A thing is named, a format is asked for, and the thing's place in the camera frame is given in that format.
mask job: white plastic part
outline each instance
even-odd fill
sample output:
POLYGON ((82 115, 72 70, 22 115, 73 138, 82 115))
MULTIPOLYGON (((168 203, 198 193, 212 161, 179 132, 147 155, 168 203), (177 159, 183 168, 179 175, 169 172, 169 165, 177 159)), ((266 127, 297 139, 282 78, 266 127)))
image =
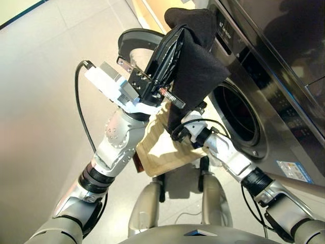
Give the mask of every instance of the white plastic part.
POLYGON ((120 77, 117 81, 112 79, 99 67, 91 67, 86 73, 85 77, 97 87, 108 99, 116 103, 127 113, 145 113, 145 114, 157 114, 161 107, 153 107, 139 102, 139 98, 135 98, 133 101, 121 99, 121 96, 125 96, 125 92, 121 86, 127 82, 124 77, 120 77))

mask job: black ribbed joint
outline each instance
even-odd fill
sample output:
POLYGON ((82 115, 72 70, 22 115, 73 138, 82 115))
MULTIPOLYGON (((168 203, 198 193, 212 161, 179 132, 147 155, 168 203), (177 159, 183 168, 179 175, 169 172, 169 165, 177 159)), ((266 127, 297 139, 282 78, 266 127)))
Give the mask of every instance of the black ribbed joint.
POLYGON ((87 191, 104 193, 114 181, 114 177, 108 177, 96 171, 91 163, 87 165, 79 177, 79 184, 87 191))
POLYGON ((271 182, 272 179, 269 178, 260 168, 256 167, 242 180, 241 184, 253 197, 255 197, 271 182))
POLYGON ((101 183, 109 183, 111 184, 114 180, 115 177, 109 177, 106 175, 103 175, 101 173, 99 173, 95 168, 93 168, 92 164, 89 163, 86 167, 87 172, 89 173, 89 175, 94 178, 95 180, 101 182, 101 183))

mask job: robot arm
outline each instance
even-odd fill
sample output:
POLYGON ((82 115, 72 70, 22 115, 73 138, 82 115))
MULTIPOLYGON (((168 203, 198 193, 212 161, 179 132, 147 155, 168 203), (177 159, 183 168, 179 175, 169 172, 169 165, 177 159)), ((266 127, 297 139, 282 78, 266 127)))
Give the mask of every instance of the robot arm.
POLYGON ((184 107, 185 104, 168 91, 183 43, 182 32, 183 28, 174 29, 164 37, 142 29, 124 32, 118 42, 117 63, 130 73, 128 80, 107 63, 95 67, 91 62, 83 62, 87 68, 85 76, 119 108, 109 119, 104 138, 91 162, 61 198, 51 219, 26 244, 80 244, 95 226, 102 208, 101 200, 109 186, 133 157, 150 115, 159 111, 164 97, 184 107), (124 56, 148 44, 154 53, 143 72, 124 56))
POLYGON ((270 179, 247 157, 235 150, 231 139, 207 129, 198 111, 192 111, 182 120, 189 131, 192 142, 209 148, 222 161, 227 172, 235 178, 262 207, 266 219, 277 234, 288 242, 323 243, 325 222, 316 220, 311 209, 298 197, 288 191, 280 182, 270 179))

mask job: washing machine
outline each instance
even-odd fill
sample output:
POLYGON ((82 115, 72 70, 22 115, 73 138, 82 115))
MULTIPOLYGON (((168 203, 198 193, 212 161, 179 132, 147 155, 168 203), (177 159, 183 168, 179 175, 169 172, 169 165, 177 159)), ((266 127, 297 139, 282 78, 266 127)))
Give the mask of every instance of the washing machine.
POLYGON ((325 186, 324 1, 213 0, 212 54, 231 72, 210 99, 262 170, 325 186))

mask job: black cable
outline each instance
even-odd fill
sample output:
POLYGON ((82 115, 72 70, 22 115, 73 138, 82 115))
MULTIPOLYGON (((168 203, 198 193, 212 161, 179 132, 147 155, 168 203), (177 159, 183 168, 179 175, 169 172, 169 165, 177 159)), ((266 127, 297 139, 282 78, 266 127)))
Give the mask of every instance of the black cable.
POLYGON ((258 204, 254 201, 254 198, 253 198, 253 196, 251 194, 250 194, 250 197, 252 198, 253 203, 254 203, 254 205, 255 205, 255 207, 257 209, 258 215, 261 218, 261 222, 263 224, 264 236, 265 236, 266 239, 269 239, 268 230, 266 229, 266 224, 265 224, 264 218, 262 216, 261 210, 259 209, 258 204))
POLYGON ((77 103, 77 108, 78 108, 78 112, 79 112, 79 116, 80 116, 80 120, 81 120, 81 123, 82 123, 82 126, 83 126, 83 129, 85 130, 86 132, 86 135, 87 135, 87 138, 89 140, 89 143, 91 145, 91 148, 93 150, 93 152, 96 152, 96 147, 92 141, 92 138, 90 136, 90 133, 88 131, 88 128, 87 128, 87 125, 86 125, 86 121, 83 117, 83 114, 82 114, 82 110, 81 110, 81 106, 80 106, 80 100, 79 100, 79 73, 80 73, 80 70, 82 69, 82 67, 85 67, 86 69, 90 69, 91 67, 93 67, 93 64, 88 61, 88 60, 83 60, 81 61, 77 68, 76 68, 76 72, 75 72, 75 95, 76 95, 76 103, 77 103))
POLYGON ((224 135, 226 136, 227 138, 230 139, 230 136, 227 132, 227 130, 225 129, 225 127, 222 125, 222 123, 216 121, 216 120, 213 120, 213 119, 209 119, 209 118, 196 118, 196 119, 192 119, 192 120, 189 120, 189 121, 186 121, 180 125, 178 125, 171 133, 171 138, 174 140, 174 141, 177 141, 179 138, 178 138, 178 133, 181 132, 181 130, 184 128, 185 125, 187 124, 190 124, 190 123, 193 123, 193 122, 198 122, 198 121, 209 121, 209 122, 214 122, 216 124, 218 124, 224 131, 225 134, 222 134, 221 135, 224 135))
POLYGON ((250 211, 251 214, 254 216, 254 218, 255 218, 255 219, 256 219, 256 220, 257 220, 261 225, 263 225, 263 227, 265 227, 266 229, 271 230, 271 231, 275 231, 273 228, 267 226, 267 225, 265 224, 265 222, 263 223, 262 220, 260 220, 260 219, 256 216, 256 214, 253 212, 253 210, 251 209, 251 207, 249 206, 249 204, 248 204, 248 202, 247 202, 247 199, 246 199, 246 196, 245 196, 245 193, 244 193, 244 187, 243 187, 242 185, 241 185, 241 189, 242 189, 242 194, 243 194, 244 201, 245 201, 245 203, 246 203, 246 205, 247 205, 249 211, 250 211))
MULTIPOLYGON (((75 95, 76 95, 77 108, 78 108, 78 112, 79 112, 79 116, 80 116, 80 120, 81 120, 83 129, 85 130, 87 138, 88 138, 89 143, 91 145, 91 148, 92 148, 93 152, 95 153, 96 152, 96 147, 95 147, 95 144, 92 141, 91 135, 90 135, 90 133, 88 131, 88 127, 87 127, 86 121, 85 121, 85 119, 83 117, 81 106, 80 106, 80 100, 79 100, 79 73, 80 73, 80 70, 82 69, 82 67, 85 67, 86 69, 89 70, 91 67, 94 67, 94 64, 91 61, 88 61, 88 60, 83 60, 78 64, 78 66, 76 68, 76 71, 75 71, 75 95)), ((101 219, 101 217, 103 215, 103 212, 104 212, 104 210, 106 208, 106 205, 107 205, 107 198, 108 198, 108 194, 106 193, 105 198, 104 198, 104 205, 102 207, 102 210, 101 210, 100 214, 98 215, 94 226, 92 227, 92 229, 87 234, 85 234, 83 236, 83 239, 87 237, 87 235, 93 230, 93 228, 96 226, 98 221, 101 219)))

